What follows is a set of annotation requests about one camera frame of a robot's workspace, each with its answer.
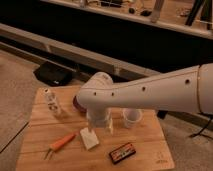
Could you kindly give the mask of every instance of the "carrot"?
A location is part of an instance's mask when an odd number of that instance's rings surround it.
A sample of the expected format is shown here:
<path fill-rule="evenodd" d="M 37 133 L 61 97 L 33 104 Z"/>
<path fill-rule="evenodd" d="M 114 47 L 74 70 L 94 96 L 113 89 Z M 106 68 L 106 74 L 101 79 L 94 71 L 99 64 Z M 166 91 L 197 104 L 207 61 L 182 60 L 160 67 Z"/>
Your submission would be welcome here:
<path fill-rule="evenodd" d="M 59 150 L 61 147 L 63 147 L 66 143 L 73 140 L 75 138 L 75 136 L 76 136 L 76 133 L 71 133 L 69 135 L 66 135 L 62 139 L 59 139 L 58 141 L 50 144 L 49 147 L 52 151 L 55 152 L 55 151 Z"/>

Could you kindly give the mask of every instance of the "small bottle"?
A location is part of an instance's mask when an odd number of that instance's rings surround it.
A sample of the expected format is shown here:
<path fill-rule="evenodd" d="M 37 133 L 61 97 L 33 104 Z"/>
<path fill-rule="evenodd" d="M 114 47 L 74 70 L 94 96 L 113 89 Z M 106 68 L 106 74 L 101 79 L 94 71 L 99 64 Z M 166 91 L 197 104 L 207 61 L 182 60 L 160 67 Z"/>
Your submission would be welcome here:
<path fill-rule="evenodd" d="M 50 89 L 44 90 L 44 97 L 49 109 L 56 114 L 61 114 L 61 106 L 58 99 Z"/>

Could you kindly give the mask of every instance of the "cable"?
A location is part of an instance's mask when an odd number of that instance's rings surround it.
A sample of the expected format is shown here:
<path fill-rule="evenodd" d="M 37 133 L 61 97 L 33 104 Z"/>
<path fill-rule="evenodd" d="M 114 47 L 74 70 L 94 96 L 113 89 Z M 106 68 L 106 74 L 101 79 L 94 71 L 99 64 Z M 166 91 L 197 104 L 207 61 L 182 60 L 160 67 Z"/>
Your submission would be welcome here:
<path fill-rule="evenodd" d="M 208 114 L 204 114 L 204 113 L 201 113 L 201 114 L 204 115 L 204 116 L 209 117 L 209 121 L 206 123 L 206 125 L 204 125 L 204 127 L 199 132 L 197 132 L 195 134 L 191 134 L 189 137 L 190 138 L 194 138 L 194 137 L 199 135 L 199 136 L 204 136 L 206 138 L 209 138 L 209 139 L 213 140 L 213 137 L 210 137 L 208 135 L 202 134 L 202 132 L 210 125 L 211 121 L 213 120 L 213 116 L 212 115 L 208 115 Z"/>

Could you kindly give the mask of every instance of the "floor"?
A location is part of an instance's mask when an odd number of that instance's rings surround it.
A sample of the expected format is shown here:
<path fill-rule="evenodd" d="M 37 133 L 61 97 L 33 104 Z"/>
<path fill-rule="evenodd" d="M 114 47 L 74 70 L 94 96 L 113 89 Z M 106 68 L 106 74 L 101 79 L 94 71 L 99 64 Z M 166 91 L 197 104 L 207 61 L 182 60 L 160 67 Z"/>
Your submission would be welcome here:
<path fill-rule="evenodd" d="M 14 171 L 35 92 L 47 86 L 36 80 L 37 64 L 0 50 L 0 171 Z M 81 84 L 73 80 L 72 84 Z M 188 136 L 200 127 L 167 115 L 160 120 L 177 171 L 213 170 L 213 140 Z M 213 132 L 205 134 L 213 137 Z"/>

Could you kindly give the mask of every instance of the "small box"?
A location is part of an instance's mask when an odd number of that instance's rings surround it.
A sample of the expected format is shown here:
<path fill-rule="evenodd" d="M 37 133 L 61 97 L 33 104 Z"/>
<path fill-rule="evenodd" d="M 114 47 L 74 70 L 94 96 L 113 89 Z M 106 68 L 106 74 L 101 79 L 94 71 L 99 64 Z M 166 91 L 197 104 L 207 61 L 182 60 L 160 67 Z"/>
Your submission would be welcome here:
<path fill-rule="evenodd" d="M 88 128 L 84 128 L 80 130 L 80 134 L 87 150 L 99 144 L 98 138 L 93 130 L 90 132 Z"/>

